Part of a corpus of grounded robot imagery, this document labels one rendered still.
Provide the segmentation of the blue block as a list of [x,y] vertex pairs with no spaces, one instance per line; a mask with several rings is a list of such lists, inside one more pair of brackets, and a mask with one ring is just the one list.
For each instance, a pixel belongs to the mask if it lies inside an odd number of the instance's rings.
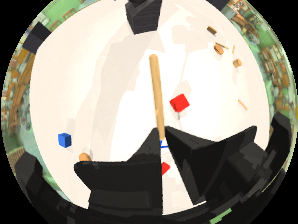
[[72,137],[68,133],[60,133],[59,136],[59,145],[63,148],[69,148],[69,145],[72,145]]

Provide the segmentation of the red block with round hole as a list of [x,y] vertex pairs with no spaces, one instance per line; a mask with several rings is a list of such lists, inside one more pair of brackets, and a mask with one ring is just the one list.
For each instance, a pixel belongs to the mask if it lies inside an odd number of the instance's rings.
[[182,111],[182,109],[189,107],[188,100],[186,100],[186,96],[184,95],[184,93],[178,95],[176,99],[169,100],[169,103],[172,104],[172,107],[176,112],[180,112]]

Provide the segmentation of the blue string with wooden stick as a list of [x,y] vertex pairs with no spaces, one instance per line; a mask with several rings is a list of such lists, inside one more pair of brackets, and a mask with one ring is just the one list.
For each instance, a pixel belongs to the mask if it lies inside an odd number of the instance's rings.
[[160,144],[165,139],[164,107],[162,107],[160,61],[156,53],[149,55],[150,80],[152,80],[154,116],[156,116],[156,128],[160,133]]

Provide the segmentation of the red rectangular block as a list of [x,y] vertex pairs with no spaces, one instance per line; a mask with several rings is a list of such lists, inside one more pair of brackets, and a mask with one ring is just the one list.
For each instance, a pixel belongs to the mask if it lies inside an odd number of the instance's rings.
[[168,171],[168,169],[170,169],[169,164],[165,164],[165,163],[161,164],[161,168],[162,168],[162,176],[164,176],[164,173]]

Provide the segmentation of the round flat wooden disc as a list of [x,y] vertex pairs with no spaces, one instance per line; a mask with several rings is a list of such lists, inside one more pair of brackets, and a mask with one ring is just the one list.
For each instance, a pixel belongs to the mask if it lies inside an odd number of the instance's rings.
[[90,160],[90,157],[89,157],[89,155],[86,155],[86,153],[84,153],[84,152],[82,152],[81,153],[81,155],[78,155],[78,160],[82,160],[82,161],[92,161],[92,160]]
[[221,45],[218,45],[218,44],[214,45],[214,51],[216,51],[217,53],[220,53],[220,55],[222,55],[223,53],[223,49]]

